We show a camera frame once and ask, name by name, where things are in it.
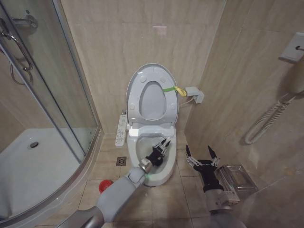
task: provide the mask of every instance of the yellow strap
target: yellow strap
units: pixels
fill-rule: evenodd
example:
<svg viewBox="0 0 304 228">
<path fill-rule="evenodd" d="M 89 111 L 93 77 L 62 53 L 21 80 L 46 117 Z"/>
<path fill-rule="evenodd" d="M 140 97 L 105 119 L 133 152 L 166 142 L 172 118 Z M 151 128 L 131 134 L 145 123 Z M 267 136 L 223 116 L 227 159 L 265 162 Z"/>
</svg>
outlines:
<svg viewBox="0 0 304 228">
<path fill-rule="evenodd" d="M 187 96 L 187 92 L 181 88 L 178 88 L 177 86 L 174 87 L 174 89 L 181 95 L 181 96 Z"/>
</svg>

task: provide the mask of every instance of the green strap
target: green strap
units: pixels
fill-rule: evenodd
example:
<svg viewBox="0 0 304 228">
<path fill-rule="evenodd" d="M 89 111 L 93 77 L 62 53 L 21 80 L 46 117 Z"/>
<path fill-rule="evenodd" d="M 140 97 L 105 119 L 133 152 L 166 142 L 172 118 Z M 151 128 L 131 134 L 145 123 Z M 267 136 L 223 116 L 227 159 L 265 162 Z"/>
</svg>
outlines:
<svg viewBox="0 0 304 228">
<path fill-rule="evenodd" d="M 175 87 L 163 89 L 164 92 L 170 92 L 170 91 L 172 91 L 172 90 L 175 90 Z"/>
</svg>

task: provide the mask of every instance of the power cord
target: power cord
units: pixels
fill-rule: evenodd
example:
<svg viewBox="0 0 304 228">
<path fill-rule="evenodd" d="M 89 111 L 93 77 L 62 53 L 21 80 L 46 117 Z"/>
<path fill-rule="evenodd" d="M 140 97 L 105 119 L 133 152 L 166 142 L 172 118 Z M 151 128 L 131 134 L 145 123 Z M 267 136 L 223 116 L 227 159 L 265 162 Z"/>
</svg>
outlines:
<svg viewBox="0 0 304 228">
<path fill-rule="evenodd" d="M 189 101 L 180 104 L 180 107 L 181 107 L 182 105 L 185 105 L 186 103 L 189 103 L 189 102 L 193 101 L 193 100 L 194 100 L 194 97 L 192 97 Z"/>
</svg>

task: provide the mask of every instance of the bidet control panel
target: bidet control panel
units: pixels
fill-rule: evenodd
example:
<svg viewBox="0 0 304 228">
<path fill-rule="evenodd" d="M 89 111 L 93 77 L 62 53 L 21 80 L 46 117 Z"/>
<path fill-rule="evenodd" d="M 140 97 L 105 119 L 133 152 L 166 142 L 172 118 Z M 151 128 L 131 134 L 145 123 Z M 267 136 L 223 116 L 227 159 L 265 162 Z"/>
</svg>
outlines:
<svg viewBox="0 0 304 228">
<path fill-rule="evenodd" d="M 127 115 L 120 115 L 119 122 L 118 122 L 118 128 L 117 128 L 117 134 L 116 134 L 116 140 L 115 140 L 115 146 L 121 147 L 124 145 L 124 139 L 125 139 L 125 129 L 127 125 Z"/>
</svg>

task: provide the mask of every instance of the shower enclosure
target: shower enclosure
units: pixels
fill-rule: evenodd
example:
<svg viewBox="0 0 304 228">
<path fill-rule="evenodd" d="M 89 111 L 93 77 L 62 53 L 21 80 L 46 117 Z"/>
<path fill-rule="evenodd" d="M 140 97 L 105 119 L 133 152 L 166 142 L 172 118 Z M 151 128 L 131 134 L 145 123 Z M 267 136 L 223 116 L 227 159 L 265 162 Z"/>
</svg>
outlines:
<svg viewBox="0 0 304 228">
<path fill-rule="evenodd" d="M 59 0 L 0 0 L 0 227 L 32 227 L 91 167 L 102 133 Z"/>
</svg>

